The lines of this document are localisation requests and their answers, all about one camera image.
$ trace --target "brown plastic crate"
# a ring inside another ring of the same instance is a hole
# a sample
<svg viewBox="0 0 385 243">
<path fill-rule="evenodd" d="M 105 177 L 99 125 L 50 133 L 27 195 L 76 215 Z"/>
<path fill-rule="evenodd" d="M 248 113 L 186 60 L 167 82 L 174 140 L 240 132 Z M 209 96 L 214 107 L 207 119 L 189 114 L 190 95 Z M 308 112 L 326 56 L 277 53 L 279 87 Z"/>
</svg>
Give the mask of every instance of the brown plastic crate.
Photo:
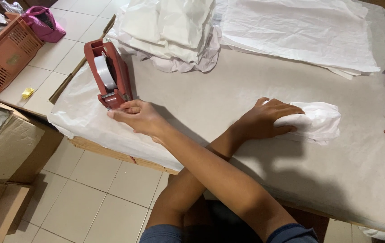
<svg viewBox="0 0 385 243">
<path fill-rule="evenodd" d="M 0 32 L 0 92 L 44 45 L 17 13 L 5 13 L 11 22 Z"/>
</svg>

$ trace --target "crumpled tissue paper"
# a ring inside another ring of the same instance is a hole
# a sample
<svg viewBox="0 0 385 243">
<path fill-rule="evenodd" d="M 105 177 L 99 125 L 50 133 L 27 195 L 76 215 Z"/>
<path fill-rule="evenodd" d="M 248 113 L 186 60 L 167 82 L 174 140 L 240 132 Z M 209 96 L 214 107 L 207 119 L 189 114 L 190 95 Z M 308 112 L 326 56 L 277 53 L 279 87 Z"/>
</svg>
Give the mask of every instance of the crumpled tissue paper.
<svg viewBox="0 0 385 243">
<path fill-rule="evenodd" d="M 228 0 L 222 41 L 350 76 L 378 72 L 367 13 L 351 0 Z"/>
<path fill-rule="evenodd" d="M 339 137 L 341 114 L 337 106 L 325 102 L 291 102 L 290 105 L 301 108 L 305 114 L 293 114 L 277 119 L 274 122 L 275 127 L 290 125 L 298 130 L 276 138 L 327 145 L 330 140 Z"/>
<path fill-rule="evenodd" d="M 174 71 L 185 73 L 190 71 L 191 69 L 207 72 L 212 70 L 215 67 L 218 59 L 220 41 L 222 36 L 219 26 L 215 26 L 211 28 L 210 25 L 206 25 L 207 28 L 205 28 L 203 31 L 204 33 L 207 32 L 207 34 L 203 36 L 206 36 L 207 38 L 207 45 L 202 45 L 199 51 L 190 49 L 182 52 L 179 55 L 181 57 L 185 57 L 186 59 L 188 58 L 192 59 L 191 57 L 198 58 L 197 60 L 198 63 L 185 62 L 180 58 L 169 57 L 168 55 L 164 56 L 164 54 L 168 54 L 170 52 L 180 53 L 178 51 L 173 51 L 173 49 L 175 48 L 179 49 L 179 45 L 169 45 L 171 48 L 171 51 L 170 51 L 168 50 L 168 47 L 166 48 L 163 46 L 156 46 L 156 45 L 152 45 L 149 42 L 135 39 L 130 34 L 123 31 L 121 26 L 122 26 L 122 23 L 124 22 L 123 20 L 128 7 L 129 5 L 126 4 L 125 6 L 122 6 L 118 9 L 114 25 L 106 35 L 106 37 L 109 38 L 109 40 L 113 42 L 113 44 L 118 48 L 120 53 L 137 55 L 141 60 L 145 58 L 149 58 L 152 61 L 152 64 L 157 69 L 168 73 L 174 72 Z"/>
</svg>

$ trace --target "packing tape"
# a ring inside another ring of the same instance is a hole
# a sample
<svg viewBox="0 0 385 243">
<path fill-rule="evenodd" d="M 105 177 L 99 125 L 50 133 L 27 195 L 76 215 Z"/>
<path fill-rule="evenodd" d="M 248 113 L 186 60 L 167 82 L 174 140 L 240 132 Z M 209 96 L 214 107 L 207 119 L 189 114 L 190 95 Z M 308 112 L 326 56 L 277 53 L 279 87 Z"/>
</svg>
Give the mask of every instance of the packing tape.
<svg viewBox="0 0 385 243">
<path fill-rule="evenodd" d="M 100 75 L 107 91 L 111 92 L 114 89 L 117 89 L 117 85 L 110 74 L 109 67 L 107 66 L 106 57 L 104 55 L 95 57 L 94 62 L 98 75 Z"/>
</svg>

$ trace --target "red tape dispenser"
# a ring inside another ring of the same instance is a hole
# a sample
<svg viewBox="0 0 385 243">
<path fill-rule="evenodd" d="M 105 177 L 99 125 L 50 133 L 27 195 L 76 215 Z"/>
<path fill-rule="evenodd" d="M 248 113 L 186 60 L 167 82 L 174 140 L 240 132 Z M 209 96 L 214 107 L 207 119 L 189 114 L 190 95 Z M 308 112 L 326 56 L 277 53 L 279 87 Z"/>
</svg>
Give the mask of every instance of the red tape dispenser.
<svg viewBox="0 0 385 243">
<path fill-rule="evenodd" d="M 128 67 L 113 43 L 99 39 L 86 43 L 83 49 L 101 92 L 98 100 L 110 109 L 132 100 Z"/>
</svg>

